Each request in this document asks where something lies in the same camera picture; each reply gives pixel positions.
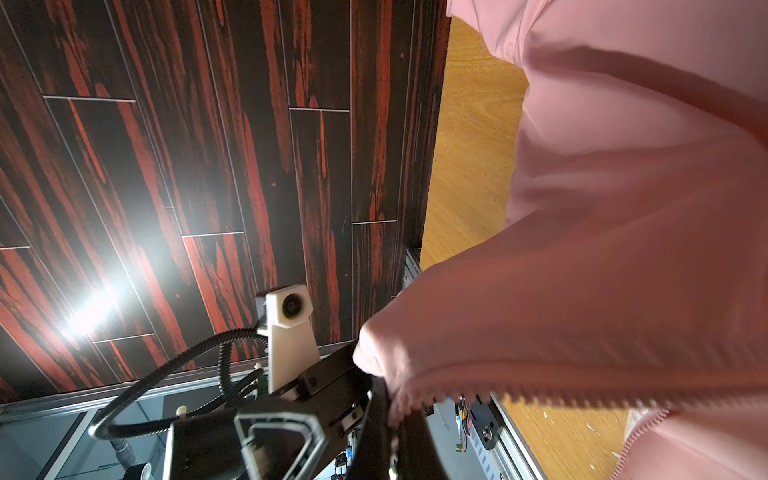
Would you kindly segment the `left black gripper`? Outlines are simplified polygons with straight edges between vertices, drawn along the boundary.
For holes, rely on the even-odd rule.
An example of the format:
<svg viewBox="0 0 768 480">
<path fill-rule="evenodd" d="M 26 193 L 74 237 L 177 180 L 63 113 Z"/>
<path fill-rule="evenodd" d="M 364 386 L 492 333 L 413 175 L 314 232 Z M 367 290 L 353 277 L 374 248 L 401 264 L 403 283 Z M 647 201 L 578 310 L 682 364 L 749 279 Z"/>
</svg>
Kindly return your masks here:
<svg viewBox="0 0 768 480">
<path fill-rule="evenodd" d="M 371 378 L 352 343 L 275 392 L 172 423 L 166 479 L 312 479 L 362 424 Z"/>
</svg>

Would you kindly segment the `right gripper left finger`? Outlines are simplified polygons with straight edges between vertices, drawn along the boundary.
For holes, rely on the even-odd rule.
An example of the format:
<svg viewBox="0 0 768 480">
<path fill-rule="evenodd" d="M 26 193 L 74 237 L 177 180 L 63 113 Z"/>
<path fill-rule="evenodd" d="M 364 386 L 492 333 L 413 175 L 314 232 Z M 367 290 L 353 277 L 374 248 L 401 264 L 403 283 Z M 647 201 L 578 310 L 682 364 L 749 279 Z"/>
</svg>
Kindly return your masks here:
<svg viewBox="0 0 768 480">
<path fill-rule="evenodd" d="M 396 478 L 393 430 L 389 426 L 390 398 L 383 378 L 372 378 L 371 398 L 347 478 L 389 480 Z"/>
</svg>

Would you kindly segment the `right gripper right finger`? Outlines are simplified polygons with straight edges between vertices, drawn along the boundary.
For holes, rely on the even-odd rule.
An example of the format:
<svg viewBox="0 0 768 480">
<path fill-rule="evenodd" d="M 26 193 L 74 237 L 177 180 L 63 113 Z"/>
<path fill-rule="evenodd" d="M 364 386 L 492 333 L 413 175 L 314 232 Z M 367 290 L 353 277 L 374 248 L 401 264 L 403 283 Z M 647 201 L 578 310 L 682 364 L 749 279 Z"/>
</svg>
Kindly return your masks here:
<svg viewBox="0 0 768 480">
<path fill-rule="evenodd" d="M 397 478 L 448 480 L 422 411 L 407 416 L 397 429 Z"/>
</svg>

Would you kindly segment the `pink zip-up jacket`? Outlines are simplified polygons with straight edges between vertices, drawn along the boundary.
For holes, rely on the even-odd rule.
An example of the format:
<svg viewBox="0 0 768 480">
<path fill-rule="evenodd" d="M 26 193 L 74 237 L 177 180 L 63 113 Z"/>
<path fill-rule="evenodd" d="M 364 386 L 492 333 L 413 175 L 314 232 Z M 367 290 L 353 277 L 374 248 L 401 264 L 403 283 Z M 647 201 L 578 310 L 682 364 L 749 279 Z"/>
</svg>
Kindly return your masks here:
<svg viewBox="0 0 768 480">
<path fill-rule="evenodd" d="M 451 1 L 529 87 L 506 226 L 363 326 L 389 422 L 642 411 L 619 479 L 767 475 L 767 5 Z"/>
</svg>

